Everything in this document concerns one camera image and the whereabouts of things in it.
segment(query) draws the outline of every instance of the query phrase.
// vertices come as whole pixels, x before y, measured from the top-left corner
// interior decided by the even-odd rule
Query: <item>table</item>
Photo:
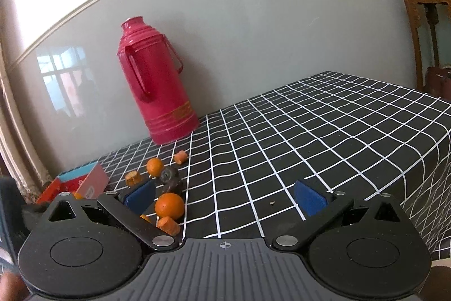
[[[440,250],[451,235],[450,108],[409,88],[324,72],[208,114],[175,143],[143,139],[99,161],[107,189],[122,190],[125,174],[145,174],[149,158],[170,164],[189,152],[183,238],[273,237],[304,219],[293,185],[307,179],[359,199],[394,194],[438,259],[450,255],[449,245]],[[147,214],[155,223],[153,206]]]
[[[423,4],[426,10],[426,18],[428,20],[429,28],[432,38],[432,50],[434,53],[434,66],[440,66],[440,59],[438,56],[437,35],[435,32],[435,25],[438,24],[438,13],[436,5],[447,4],[448,16],[451,18],[451,0],[404,0],[407,15],[409,16],[410,31],[412,33],[412,41],[414,44],[415,64],[417,72],[417,90],[423,90],[423,66],[421,62],[420,41],[418,37],[418,28],[421,26],[420,13],[418,4]]]

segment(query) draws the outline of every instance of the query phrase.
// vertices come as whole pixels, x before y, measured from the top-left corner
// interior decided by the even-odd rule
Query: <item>hand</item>
[[[21,277],[6,271],[0,279],[0,301],[23,301],[29,295]]]

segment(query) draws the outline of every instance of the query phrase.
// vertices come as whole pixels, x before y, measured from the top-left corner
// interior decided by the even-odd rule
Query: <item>thermos handle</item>
[[[177,54],[177,52],[174,50],[174,48],[172,47],[171,43],[169,42],[168,38],[166,37],[166,35],[163,35],[163,38],[165,40],[166,45],[172,50],[172,52],[174,53],[175,57],[179,60],[181,67],[179,69],[177,69],[177,72],[180,74],[183,70],[183,62],[182,59],[180,59],[179,55]]]
[[[125,53],[125,58],[127,59],[130,69],[132,70],[133,74],[135,75],[135,79],[136,79],[136,83],[133,83],[133,85],[138,85],[139,89],[141,90],[140,92],[142,92],[143,97],[146,97],[148,99],[152,98],[152,94],[149,91],[146,91],[146,89],[144,88],[144,86],[142,85],[142,78],[141,76],[138,77],[139,72],[137,72],[135,70],[135,68],[132,65],[132,62],[130,60],[131,57],[135,56],[135,52],[133,50],[133,48],[131,46],[126,46],[123,48],[123,51]]]

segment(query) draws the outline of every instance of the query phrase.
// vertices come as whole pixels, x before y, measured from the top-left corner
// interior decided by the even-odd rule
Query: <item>red thermos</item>
[[[150,136],[165,144],[190,134],[199,126],[179,79],[183,63],[166,36],[142,17],[122,24],[118,57]],[[180,61],[176,70],[168,47]]]

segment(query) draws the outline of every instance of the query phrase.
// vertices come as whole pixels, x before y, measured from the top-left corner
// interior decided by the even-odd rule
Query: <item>white grid line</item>
[[[385,110],[381,111],[387,106],[391,106],[391,109],[394,110],[392,114],[388,111],[385,112]],[[353,112],[359,109],[366,109],[366,115],[356,115],[360,116],[360,118],[353,116]],[[401,111],[412,114],[412,117],[409,118],[409,116],[406,116],[406,118],[401,119],[408,119],[404,123],[398,121],[397,116],[395,117],[395,115]],[[433,112],[433,114],[426,114],[427,111]],[[334,114],[330,115],[331,119],[326,116],[330,112],[334,112]],[[379,114],[377,119],[378,122],[375,123],[375,125],[391,120],[394,124],[396,124],[396,128],[394,128],[390,133],[385,133],[379,129],[379,127],[376,128],[375,126],[367,123],[365,118],[375,112]],[[422,128],[410,126],[412,119],[418,115],[423,119],[421,122]],[[336,120],[343,118],[344,116],[351,120],[351,123],[347,124],[344,122],[346,124],[345,126],[342,126],[341,124],[338,125],[338,122],[334,124]],[[451,212],[451,163],[449,155],[451,144],[451,124],[448,123],[449,117],[451,117],[449,106],[439,99],[432,98],[418,92],[412,92],[412,90],[405,87],[399,87],[389,83],[372,81],[366,78],[357,78],[335,72],[325,72],[320,75],[306,78],[281,87],[277,90],[270,91],[266,94],[256,96],[252,99],[242,101],[233,106],[229,106],[225,109],[209,114],[204,118],[200,118],[201,125],[199,129],[193,132],[189,137],[186,137],[175,144],[157,147],[151,143],[150,140],[143,140],[139,143],[135,143],[121,149],[120,153],[119,151],[108,153],[106,156],[99,159],[99,162],[102,163],[105,172],[113,180],[109,185],[116,184],[116,188],[118,188],[120,186],[119,183],[123,181],[123,178],[119,177],[118,174],[121,172],[125,173],[129,167],[134,165],[132,163],[133,160],[138,158],[141,159],[141,162],[139,163],[139,171],[141,172],[144,160],[147,158],[148,154],[152,155],[157,148],[158,157],[162,156],[164,162],[172,162],[172,156],[177,148],[176,146],[180,148],[180,145],[189,145],[190,155],[187,169],[188,174],[184,173],[184,175],[187,175],[187,178],[183,179],[186,180],[187,183],[187,190],[184,193],[185,216],[183,218],[183,222],[181,223],[181,225],[185,224],[182,236],[184,237],[186,233],[186,225],[190,226],[191,223],[197,223],[197,227],[199,227],[199,224],[203,226],[203,220],[211,221],[213,219],[211,217],[213,213],[215,213],[216,219],[218,218],[218,213],[221,213],[222,219],[223,216],[228,215],[229,210],[235,209],[235,212],[238,211],[237,213],[239,213],[240,208],[248,204],[251,204],[251,207],[255,208],[253,203],[259,200],[262,200],[259,202],[259,208],[261,208],[262,205],[266,205],[264,200],[266,197],[280,192],[286,193],[287,189],[292,187],[293,184],[286,185],[283,188],[274,188],[269,194],[261,192],[260,195],[255,195],[256,199],[252,199],[249,188],[247,187],[248,185],[258,183],[252,187],[252,190],[253,188],[258,188],[260,186],[264,187],[267,183],[267,179],[274,176],[277,177],[279,183],[283,183],[281,177],[275,175],[274,166],[271,167],[270,164],[269,167],[271,168],[265,168],[264,171],[261,171],[262,169],[260,169],[259,166],[267,162],[271,163],[271,160],[281,158],[294,151],[297,152],[297,150],[308,146],[312,142],[322,141],[323,147],[320,152],[313,152],[313,155],[308,155],[308,157],[306,156],[304,158],[304,161],[306,162],[304,162],[298,155],[299,160],[297,162],[294,162],[293,164],[290,162],[288,165],[289,167],[283,166],[283,168],[277,170],[277,174],[282,174],[286,170],[295,170],[296,166],[303,164],[303,162],[307,164],[310,159],[317,157],[326,151],[332,151],[333,153],[337,146],[347,140],[353,139],[359,142],[359,145],[362,145],[363,148],[358,148],[357,152],[352,153],[347,157],[341,157],[341,155],[344,155],[341,154],[340,157],[337,157],[339,160],[337,163],[335,163],[335,160],[333,161],[333,164],[329,165],[326,163],[324,164],[324,167],[327,166],[326,168],[320,167],[321,170],[317,169],[316,172],[307,165],[307,168],[311,171],[312,175],[310,175],[310,173],[306,173],[305,179],[319,179],[318,176],[321,177],[323,173],[326,173],[329,169],[336,166],[340,162],[346,162],[352,157],[358,157],[360,152],[369,149],[369,151],[374,153],[376,157],[379,157],[380,159],[376,160],[376,162],[370,167],[362,169],[361,172],[353,167],[357,174],[350,178],[341,178],[341,183],[339,184],[334,183],[334,185],[329,185],[330,183],[326,181],[326,185],[329,186],[331,191],[336,190],[340,185],[352,181],[355,177],[360,176],[361,173],[365,173],[367,170],[375,167],[383,161],[388,161],[389,164],[393,166],[393,169],[397,170],[400,175],[397,175],[394,179],[391,176],[387,177],[384,181],[386,184],[382,185],[382,188],[376,188],[376,190],[378,190],[378,192],[382,192],[389,188],[389,186],[394,182],[401,178],[403,179],[404,193],[402,195],[404,198],[402,198],[402,204],[404,206],[404,210],[410,214],[417,229],[419,229],[422,233],[426,243],[431,247],[431,249],[433,249],[436,243],[440,244],[441,241],[446,240],[445,236],[447,235],[447,228],[451,220],[451,215],[449,213]],[[315,119],[318,120],[318,123],[322,122],[323,124],[319,124],[319,126],[317,126],[317,122],[313,122]],[[310,122],[313,122],[315,126],[315,128],[311,129],[315,130],[313,134],[305,129],[305,126],[303,126],[304,124],[310,124],[310,126],[312,126]],[[363,123],[367,128],[363,127],[362,132],[353,136],[351,133],[347,133],[345,129],[356,122],[359,122],[359,124]],[[401,137],[404,133],[403,130],[397,134],[396,138],[393,137],[392,135],[402,127],[408,127],[410,129],[410,132],[408,132],[409,136],[402,139]],[[436,127],[436,130],[432,130],[429,127]],[[443,135],[440,135],[440,131],[437,131],[439,127],[445,129],[443,131]],[[362,134],[371,128],[374,128],[375,131],[378,132],[377,134],[380,135],[380,138],[366,143],[366,141],[363,140],[364,138]],[[340,137],[340,139],[337,140],[339,141],[338,143],[335,143],[335,138],[333,136],[336,132],[344,134],[344,137]],[[424,139],[428,140],[428,148],[425,153],[421,153],[419,150],[421,149],[424,151],[424,148],[420,148],[419,146],[416,146],[417,143],[412,142],[413,139],[420,135],[424,137]],[[301,144],[294,143],[294,139],[297,137],[299,137]],[[325,144],[326,142],[324,141],[326,137],[328,137],[328,144]],[[377,152],[377,149],[373,144],[384,139],[385,137],[390,137],[393,139],[393,144],[396,148],[392,148],[390,153],[384,152],[382,154]],[[404,166],[398,165],[397,162],[391,161],[391,157],[393,157],[392,155],[403,146],[412,149],[412,155],[417,155],[417,157],[419,157],[418,160],[416,160],[414,156],[410,157],[409,159],[412,160],[410,162],[415,162],[405,170],[401,169],[401,167]],[[226,154],[231,155],[232,153],[235,160],[229,160],[228,157],[223,156]],[[260,158],[256,154],[263,154],[265,160],[263,162],[259,162]],[[250,165],[245,164],[242,166],[240,161],[243,160],[248,160]],[[234,168],[233,172],[231,172],[230,169],[227,170],[227,168],[230,167],[231,164],[234,164],[234,162],[237,162],[240,169],[237,170]],[[407,182],[405,181],[405,175],[418,164],[419,167],[416,170],[418,170],[420,177],[418,178],[419,186],[416,187],[417,184],[410,183],[411,176],[408,177],[409,180],[407,180]],[[247,170],[249,170],[249,172],[251,172],[251,170],[259,170],[255,171],[259,172],[259,174],[254,178],[246,178],[245,175],[247,175]],[[231,195],[233,197],[234,191],[241,189],[242,194],[240,195],[244,195],[243,188],[246,189],[246,194],[249,201],[242,204],[234,201],[234,203],[224,206],[224,204],[227,204],[225,202],[218,208],[218,194],[223,193],[223,195]],[[396,188],[396,190],[399,190],[402,189],[402,186],[396,186]],[[365,194],[367,195],[367,199],[376,194],[371,194],[369,188],[366,188],[365,190],[367,191]],[[189,199],[189,193],[191,192],[197,193],[195,194],[195,197],[192,197],[192,201]],[[420,197],[422,200],[421,203],[423,203],[426,199],[426,204],[421,208],[418,208],[417,201],[419,201]],[[209,208],[208,211],[210,211],[213,202],[215,202],[214,212],[210,214],[202,214],[202,208]],[[200,205],[193,207],[191,206],[196,203],[200,203]],[[278,208],[277,213],[272,214],[262,214],[258,212],[261,209],[255,209],[255,211],[253,211],[253,218],[247,215],[248,217],[246,217],[245,224],[242,222],[239,224],[237,223],[235,228],[227,231],[221,231],[218,227],[218,220],[216,220],[216,231],[213,230],[213,227],[208,227],[205,230],[206,233],[202,236],[221,237],[226,234],[231,234],[234,231],[252,226],[253,224],[258,224],[259,232],[262,236],[263,229],[260,225],[260,221],[267,217],[279,215],[282,216],[280,218],[283,218],[284,215],[282,213],[292,208],[297,208],[295,202],[290,201],[289,197],[286,203],[285,201],[283,202],[283,205],[287,208]],[[189,217],[191,217],[191,219],[187,220],[186,212],[193,210],[193,208],[195,208],[195,210],[200,210],[200,212],[198,215],[195,215],[195,218],[192,218],[193,214],[190,214]],[[437,249],[437,251],[442,251],[442,255],[444,252],[448,252],[450,250],[448,247],[446,247],[446,249],[440,249],[440,246],[437,247]]]

